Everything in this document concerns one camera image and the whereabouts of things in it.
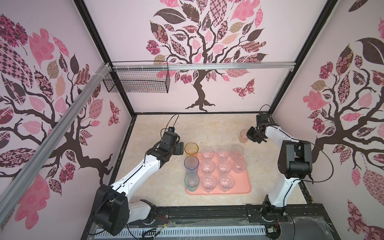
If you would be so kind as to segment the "orange-pink cup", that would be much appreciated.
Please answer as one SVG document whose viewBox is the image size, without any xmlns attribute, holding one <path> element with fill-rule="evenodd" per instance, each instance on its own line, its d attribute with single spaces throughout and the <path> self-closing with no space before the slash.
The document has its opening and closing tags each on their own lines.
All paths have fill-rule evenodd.
<svg viewBox="0 0 384 240">
<path fill-rule="evenodd" d="M 247 137 L 247 130 L 242 130 L 240 132 L 240 136 L 239 136 L 239 142 L 244 144 L 246 143 L 247 141 L 249 140 L 249 138 Z"/>
</svg>

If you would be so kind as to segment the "amber plastic cup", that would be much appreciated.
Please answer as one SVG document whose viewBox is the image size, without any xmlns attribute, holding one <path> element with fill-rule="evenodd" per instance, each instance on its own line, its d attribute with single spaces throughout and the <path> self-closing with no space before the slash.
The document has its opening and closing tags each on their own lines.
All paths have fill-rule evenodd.
<svg viewBox="0 0 384 240">
<path fill-rule="evenodd" d="M 187 143 L 184 146 L 184 151 L 187 154 L 187 156 L 197 156 L 199 152 L 199 146 L 196 143 Z"/>
</svg>

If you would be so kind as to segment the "blue-grey plastic cup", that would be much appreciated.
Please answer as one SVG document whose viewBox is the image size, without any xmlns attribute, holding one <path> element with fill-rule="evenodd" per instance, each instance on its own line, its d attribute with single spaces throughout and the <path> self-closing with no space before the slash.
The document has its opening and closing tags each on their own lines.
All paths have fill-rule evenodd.
<svg viewBox="0 0 384 240">
<path fill-rule="evenodd" d="M 184 166 L 186 174 L 197 174 L 199 170 L 199 159 L 195 156 L 188 156 L 185 158 Z"/>
</svg>

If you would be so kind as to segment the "clear cup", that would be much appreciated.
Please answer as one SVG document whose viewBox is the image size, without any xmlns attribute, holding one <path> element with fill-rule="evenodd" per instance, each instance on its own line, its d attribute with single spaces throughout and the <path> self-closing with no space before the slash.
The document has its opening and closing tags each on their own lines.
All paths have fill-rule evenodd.
<svg viewBox="0 0 384 240">
<path fill-rule="evenodd" d="M 231 155 L 231 149 L 228 146 L 221 146 L 217 149 L 217 155 L 220 160 L 227 160 Z"/>
<path fill-rule="evenodd" d="M 217 179 L 215 176 L 208 174 L 202 178 L 202 186 L 207 193 L 212 192 L 217 186 Z"/>
<path fill-rule="evenodd" d="M 211 174 L 215 170 L 215 163 L 212 160 L 202 160 L 201 170 L 204 174 Z"/>
<path fill-rule="evenodd" d="M 244 155 L 244 148 L 241 145 L 233 145 L 231 151 L 231 158 L 233 161 L 240 160 Z"/>
<path fill-rule="evenodd" d="M 228 174 L 232 171 L 232 164 L 228 160 L 219 160 L 218 161 L 218 174 L 219 176 L 223 174 Z"/>
<path fill-rule="evenodd" d="M 204 159 L 210 160 L 214 157 L 215 151 L 210 147 L 205 147 L 201 150 L 201 156 Z"/>
<path fill-rule="evenodd" d="M 222 192 L 231 190 L 235 185 L 234 178 L 229 174 L 219 176 L 219 187 Z"/>
</svg>

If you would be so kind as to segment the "pale pink cup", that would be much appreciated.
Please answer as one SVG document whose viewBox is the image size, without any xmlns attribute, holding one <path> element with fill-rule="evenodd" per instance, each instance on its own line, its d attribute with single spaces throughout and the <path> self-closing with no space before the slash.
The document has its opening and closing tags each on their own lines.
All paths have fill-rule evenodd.
<svg viewBox="0 0 384 240">
<path fill-rule="evenodd" d="M 235 173 L 240 174 L 244 172 L 246 169 L 247 169 L 247 163 L 245 162 L 245 160 L 240 159 L 240 160 L 234 161 L 233 171 Z"/>
</svg>

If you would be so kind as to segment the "teal plastic cup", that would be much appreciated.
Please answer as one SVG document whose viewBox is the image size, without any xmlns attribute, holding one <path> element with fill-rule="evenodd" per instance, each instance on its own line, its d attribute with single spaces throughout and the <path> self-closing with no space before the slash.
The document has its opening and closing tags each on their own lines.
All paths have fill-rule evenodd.
<svg viewBox="0 0 384 240">
<path fill-rule="evenodd" d="M 189 173 L 185 176 L 185 186 L 190 192 L 197 190 L 200 184 L 200 178 L 195 173 Z"/>
</svg>

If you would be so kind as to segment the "pink tray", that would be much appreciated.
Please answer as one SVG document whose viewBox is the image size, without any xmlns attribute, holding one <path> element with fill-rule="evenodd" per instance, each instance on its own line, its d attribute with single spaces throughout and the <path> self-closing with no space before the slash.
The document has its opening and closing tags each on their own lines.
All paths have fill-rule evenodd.
<svg viewBox="0 0 384 240">
<path fill-rule="evenodd" d="M 227 191 L 227 192 L 222 192 L 220 190 L 220 187 L 219 187 L 219 174 L 218 174 L 218 161 L 220 160 L 218 158 L 218 155 L 215 154 L 214 157 L 211 159 L 214 163 L 215 163 L 215 170 L 213 173 L 211 173 L 211 175 L 215 176 L 216 179 L 217 179 L 217 186 L 216 188 L 210 192 L 210 193 L 207 193 L 204 191 L 204 188 L 202 186 L 202 178 L 204 175 L 208 175 L 208 174 L 204 174 L 201 170 L 201 162 L 202 160 L 204 160 L 204 158 L 201 156 L 201 154 L 198 154 L 198 159 L 199 159 L 199 170 L 198 170 L 198 173 L 197 175 L 199 176 L 200 178 L 200 184 L 199 184 L 199 187 L 197 188 L 196 191 L 194 192 L 190 192 L 189 190 L 187 190 L 186 188 L 186 192 L 189 194 L 189 195 L 225 195 L 225 194 L 248 194 L 251 192 L 252 188 L 251 188 L 251 183 L 250 183 L 250 179 L 249 179 L 249 175 L 248 175 L 248 172 L 247 170 L 245 170 L 244 172 L 240 173 L 240 174 L 237 174 L 233 171 L 233 167 L 234 167 L 234 161 L 232 161 L 231 158 L 228 158 L 227 160 L 231 162 L 232 164 L 232 171 L 230 173 L 228 173 L 229 175 L 231 175 L 234 180 L 235 180 L 235 185 L 234 187 Z"/>
</svg>

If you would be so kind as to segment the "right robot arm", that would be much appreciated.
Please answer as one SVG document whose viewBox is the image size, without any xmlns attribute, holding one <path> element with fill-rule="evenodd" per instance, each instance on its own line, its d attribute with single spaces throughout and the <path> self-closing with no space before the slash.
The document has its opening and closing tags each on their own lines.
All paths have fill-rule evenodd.
<svg viewBox="0 0 384 240">
<path fill-rule="evenodd" d="M 247 131 L 248 139 L 258 144 L 272 140 L 280 147 L 277 162 L 280 176 L 273 190 L 263 201 L 262 216 L 281 216 L 294 188 L 312 172 L 311 144 L 308 141 L 297 140 L 284 132 L 267 113 L 258 114 L 256 121 L 257 125 Z"/>
</svg>

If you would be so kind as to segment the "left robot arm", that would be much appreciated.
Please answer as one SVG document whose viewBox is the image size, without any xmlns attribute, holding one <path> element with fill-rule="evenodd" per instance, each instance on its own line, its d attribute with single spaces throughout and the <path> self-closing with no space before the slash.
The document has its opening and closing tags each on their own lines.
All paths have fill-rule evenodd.
<svg viewBox="0 0 384 240">
<path fill-rule="evenodd" d="M 146 200 L 130 203 L 132 196 L 173 155 L 182 155 L 183 150 L 184 143 L 175 128 L 166 129 L 161 140 L 146 151 L 133 170 L 112 185 L 98 188 L 91 210 L 91 224 L 116 236 L 127 224 L 147 219 L 155 205 Z"/>
</svg>

